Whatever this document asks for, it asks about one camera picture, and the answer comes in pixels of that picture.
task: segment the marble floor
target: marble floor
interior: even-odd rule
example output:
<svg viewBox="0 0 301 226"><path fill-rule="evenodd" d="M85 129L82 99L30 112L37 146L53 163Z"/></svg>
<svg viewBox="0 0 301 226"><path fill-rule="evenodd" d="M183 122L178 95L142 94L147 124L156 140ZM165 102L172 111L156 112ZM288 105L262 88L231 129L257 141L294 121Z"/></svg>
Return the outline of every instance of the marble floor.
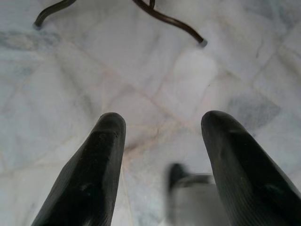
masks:
<svg viewBox="0 0 301 226"><path fill-rule="evenodd" d="M131 0L1 0L0 222L30 226L101 114L127 122L113 226L163 226L164 173L210 173L201 116L238 119L301 189L301 1L157 0L183 31Z"/></svg>

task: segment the curved metal leg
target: curved metal leg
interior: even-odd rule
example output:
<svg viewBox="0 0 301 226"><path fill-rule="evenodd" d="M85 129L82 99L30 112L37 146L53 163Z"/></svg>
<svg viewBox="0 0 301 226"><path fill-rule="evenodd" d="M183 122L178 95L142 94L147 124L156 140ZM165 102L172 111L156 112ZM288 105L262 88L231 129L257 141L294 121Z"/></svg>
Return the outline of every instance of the curved metal leg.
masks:
<svg viewBox="0 0 301 226"><path fill-rule="evenodd" d="M183 23L182 21L179 21L177 19L174 19L172 17L166 16L164 14L159 13L158 11L154 10L155 6L155 0L150 0L150 5L147 5L145 2L142 0L133 0L134 3L136 3L137 6L139 6L142 10L144 10L146 13L151 15L152 17L167 23L171 24L173 26L176 26L187 33L189 33L195 40L198 41L198 43L202 46L205 47L207 45L207 41L200 36L192 27L189 25Z"/></svg>
<svg viewBox="0 0 301 226"><path fill-rule="evenodd" d="M161 14L158 11L154 10L156 0L150 0L150 5L147 5L145 2L143 2L143 0L133 0L133 1L134 1L134 3L136 3L137 6L139 6L142 10L144 10L146 13L148 13L152 17L154 17L164 23L176 26L176 27L186 31L187 33L189 33L195 40L197 40L197 42L201 45L201 47L205 47L207 45L207 41L202 36L200 36L189 25L183 23L182 21L179 21L172 17L166 16L166 15ZM41 26L47 16L49 16L50 14L53 14L57 11L60 11L64 8L67 8L68 6L72 5L74 2L76 2L76 0L63 0L57 4L54 4L46 9L44 9L38 15L36 21L33 23L33 27L37 30L41 29Z"/></svg>
<svg viewBox="0 0 301 226"><path fill-rule="evenodd" d="M36 21L33 23L33 27L36 30L41 29L42 23L46 19L47 16L50 14L56 13L57 11L60 11L64 8L67 8L68 6L72 5L76 0L63 0L57 4L54 4L46 9L44 9L37 17Z"/></svg>

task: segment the floor tile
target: floor tile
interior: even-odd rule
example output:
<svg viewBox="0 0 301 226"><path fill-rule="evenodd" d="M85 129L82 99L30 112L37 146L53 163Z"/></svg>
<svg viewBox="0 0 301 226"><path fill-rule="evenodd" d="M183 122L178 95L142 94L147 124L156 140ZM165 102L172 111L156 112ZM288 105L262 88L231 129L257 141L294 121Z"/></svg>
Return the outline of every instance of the floor tile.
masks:
<svg viewBox="0 0 301 226"><path fill-rule="evenodd" d="M275 54L254 86L277 105L301 116L301 56L286 47Z"/></svg>
<svg viewBox="0 0 301 226"><path fill-rule="evenodd" d="M39 65L36 61L0 60L0 109Z"/></svg>
<svg viewBox="0 0 301 226"><path fill-rule="evenodd" d="M292 180L293 184L296 186L296 188L301 191L301 173L300 170L297 170L293 174L289 175L290 179Z"/></svg>
<svg viewBox="0 0 301 226"><path fill-rule="evenodd" d="M119 186L115 202L114 214L111 226L132 226L131 212L128 205L128 197L125 190L123 175L119 177Z"/></svg>
<svg viewBox="0 0 301 226"><path fill-rule="evenodd" d="M5 172L5 165L2 156L0 155L0 174Z"/></svg>
<svg viewBox="0 0 301 226"><path fill-rule="evenodd" d="M175 226L229 226L228 216L215 184L192 184L174 190Z"/></svg>
<svg viewBox="0 0 301 226"><path fill-rule="evenodd" d="M205 51L249 81L297 25L300 9L298 1L225 0L198 30L208 40Z"/></svg>
<svg viewBox="0 0 301 226"><path fill-rule="evenodd" d="M103 85L104 92L108 94L105 97L107 105L104 110L118 112L124 117L127 125L155 127L171 120L169 115L132 87L119 81L114 82L112 79Z"/></svg>
<svg viewBox="0 0 301 226"><path fill-rule="evenodd" d="M56 149L38 158L33 165L44 166L51 164L65 164L84 143L85 137L74 135L62 142Z"/></svg>
<svg viewBox="0 0 301 226"><path fill-rule="evenodd" d="M287 37L284 44L291 50L301 55L301 21L292 30L291 34Z"/></svg>
<svg viewBox="0 0 301 226"><path fill-rule="evenodd" d="M162 130L155 142L125 159L125 179L134 225L158 225L165 218L166 170L186 164L191 172L211 172L202 138L178 124Z"/></svg>
<svg viewBox="0 0 301 226"><path fill-rule="evenodd" d="M45 8L54 4L52 0L38 1ZM128 0L78 0L68 8L49 16L43 23L43 29L48 28L49 22L52 22L64 37L76 41L106 17L128 4Z"/></svg>
<svg viewBox="0 0 301 226"><path fill-rule="evenodd" d="M53 24L36 31L32 24L42 10L36 0L3 0L0 9L0 59L43 60L61 41Z"/></svg>
<svg viewBox="0 0 301 226"><path fill-rule="evenodd" d="M1 225L17 225L16 184L11 175L0 176L0 219Z"/></svg>
<svg viewBox="0 0 301 226"><path fill-rule="evenodd" d="M196 29L214 13L219 2L219 0L158 0L155 9Z"/></svg>
<svg viewBox="0 0 301 226"><path fill-rule="evenodd" d="M74 135L87 136L102 114L97 88L106 76L98 63L70 46L40 65L1 109L1 150L8 169L31 163Z"/></svg>
<svg viewBox="0 0 301 226"><path fill-rule="evenodd" d="M210 110L238 120L288 175L301 161L301 118L281 108L233 76L216 78L204 94L199 113L191 122L200 132L201 117Z"/></svg>

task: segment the grout line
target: grout line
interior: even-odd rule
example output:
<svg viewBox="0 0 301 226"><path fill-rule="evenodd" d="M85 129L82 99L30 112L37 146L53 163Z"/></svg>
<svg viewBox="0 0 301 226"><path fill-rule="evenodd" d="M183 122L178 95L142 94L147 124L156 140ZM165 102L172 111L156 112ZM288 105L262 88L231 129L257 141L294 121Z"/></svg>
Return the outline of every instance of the grout line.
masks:
<svg viewBox="0 0 301 226"><path fill-rule="evenodd" d="M94 62L100 64L101 66L103 66L105 68L105 70L107 70L109 73L114 74L115 76L117 76L119 79L121 79L121 81L123 83L125 83L126 85L130 86L133 90L135 90L136 92L138 92L139 94L141 94L144 98L148 99L152 104L154 104L156 107L158 107L160 110L162 110L165 114L169 115L170 117L172 117L174 120L176 120L177 122L179 122L180 124L182 124L184 127L187 127L185 125L185 123L180 120L179 118L177 118L174 114L170 113L170 111L166 110L165 108L163 108L161 105L159 105L156 101L154 101L150 96L148 96L145 92L143 92L141 89L133 86L131 83L128 83L127 81L124 80L124 78L122 78L117 72L115 72L115 70L113 68L111 68L110 66L104 64L103 62L99 61L98 59L96 59L94 56L90 55L90 53L86 52L85 50L83 50L81 47L77 46L75 43L73 42L69 42L68 40L66 40L68 43L70 43L71 45L73 45L76 49L78 49L79 51L83 52L87 57L89 57L90 59L92 59Z"/></svg>
<svg viewBox="0 0 301 226"><path fill-rule="evenodd" d="M122 182L123 182L124 193L126 196L127 210L128 210L128 214L130 216L130 223L131 223L131 226L134 226L134 219L133 219L133 214L132 214L132 210L131 210L131 206L130 206L130 201L128 199L127 185L126 185L126 180L124 178L123 166L121 166L121 178L122 178Z"/></svg>
<svg viewBox="0 0 301 226"><path fill-rule="evenodd" d="M267 67L268 63L271 61L271 59L278 54L278 51L280 50L281 47L285 47L289 50L291 50L291 48L289 48L288 46L285 45L285 41L287 40L287 38L294 32L295 28L298 26L299 22L285 35L285 37L283 37L283 40L280 42L280 44L275 48L275 52L271 55L271 57L267 60L267 62L260 68L260 70L258 71L258 73L254 76L254 78L251 80L251 85L252 88L253 87L253 83L255 82L255 80L258 78L259 74Z"/></svg>

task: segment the white marble tile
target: white marble tile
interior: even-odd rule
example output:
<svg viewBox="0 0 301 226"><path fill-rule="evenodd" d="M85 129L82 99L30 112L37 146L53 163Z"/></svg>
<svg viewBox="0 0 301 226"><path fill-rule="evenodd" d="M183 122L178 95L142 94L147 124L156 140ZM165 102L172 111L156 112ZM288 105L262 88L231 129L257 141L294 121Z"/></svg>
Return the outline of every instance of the white marble tile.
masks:
<svg viewBox="0 0 301 226"><path fill-rule="evenodd" d="M0 152L0 174L5 172L5 162L2 157L2 152Z"/></svg>
<svg viewBox="0 0 301 226"><path fill-rule="evenodd" d="M45 8L54 4L53 0L38 1ZM50 15L44 21L43 29L48 27L49 22L53 22L64 37L76 41L107 16L127 4L129 4L128 0L78 0L68 8Z"/></svg>
<svg viewBox="0 0 301 226"><path fill-rule="evenodd" d="M300 10L294 0L224 0L198 31L208 40L207 53L251 80L301 19Z"/></svg>
<svg viewBox="0 0 301 226"><path fill-rule="evenodd" d="M131 4L87 32L79 45L152 96L190 39Z"/></svg>
<svg viewBox="0 0 301 226"><path fill-rule="evenodd" d="M122 177L122 175L119 177L119 185L111 226L132 226L128 197Z"/></svg>
<svg viewBox="0 0 301 226"><path fill-rule="evenodd" d="M155 106L147 97L114 77L102 83L105 112L117 112L128 126L156 127L171 117Z"/></svg>
<svg viewBox="0 0 301 226"><path fill-rule="evenodd" d="M215 78L206 90L190 122L195 131L200 133L201 118L210 110L231 114L253 135L278 115L281 108L240 79L225 74Z"/></svg>
<svg viewBox="0 0 301 226"><path fill-rule="evenodd" d="M153 144L124 159L125 179L135 225L158 225L165 216L166 169L181 162L191 172L212 172L201 136L179 124L162 129Z"/></svg>
<svg viewBox="0 0 301 226"><path fill-rule="evenodd" d="M189 48L176 61L155 100L186 121L195 113L210 81L220 70L201 49Z"/></svg>
<svg viewBox="0 0 301 226"><path fill-rule="evenodd" d="M35 166L43 166L50 164L65 164L74 153L84 143L85 137L74 135L60 145L53 151L47 153L34 162Z"/></svg>
<svg viewBox="0 0 301 226"><path fill-rule="evenodd" d="M282 47L256 77L254 86L277 105L301 116L301 56L298 54Z"/></svg>
<svg viewBox="0 0 301 226"><path fill-rule="evenodd" d="M0 221L3 226L17 226L16 183L12 175L0 176Z"/></svg>
<svg viewBox="0 0 301 226"><path fill-rule="evenodd" d="M108 76L80 51L64 46L26 80L1 110L1 149L9 170L86 137L102 114L99 85Z"/></svg>
<svg viewBox="0 0 301 226"><path fill-rule="evenodd" d="M171 224L168 222L168 220L164 219L159 226L171 226Z"/></svg>
<svg viewBox="0 0 301 226"><path fill-rule="evenodd" d="M289 175L290 179L292 180L293 184L296 186L296 188L301 192L301 172L300 170L297 170L293 174Z"/></svg>
<svg viewBox="0 0 301 226"><path fill-rule="evenodd" d="M301 55L301 21L284 42L285 46Z"/></svg>
<svg viewBox="0 0 301 226"><path fill-rule="evenodd" d="M300 118L282 111L256 132L255 139L287 175L300 171Z"/></svg>
<svg viewBox="0 0 301 226"><path fill-rule="evenodd" d="M0 79L9 84L22 83L30 77L31 74L41 64L40 61L25 60L0 60Z"/></svg>
<svg viewBox="0 0 301 226"><path fill-rule="evenodd" d="M215 184L194 184L174 190L176 226L230 226Z"/></svg>
<svg viewBox="0 0 301 226"><path fill-rule="evenodd" d="M43 60L54 51L61 36L53 24L42 31L32 27L41 10L36 0L1 1L0 59Z"/></svg>
<svg viewBox="0 0 301 226"><path fill-rule="evenodd" d="M125 173L134 226L158 226L164 218L164 200L158 190Z"/></svg>
<svg viewBox="0 0 301 226"><path fill-rule="evenodd" d="M129 126L127 125L126 144L123 161L136 157L142 149L151 146L158 137L161 129L168 128L169 123L151 126Z"/></svg>
<svg viewBox="0 0 301 226"><path fill-rule="evenodd" d="M183 21L192 28L199 28L212 16L219 2L219 0L157 0L155 9Z"/></svg>

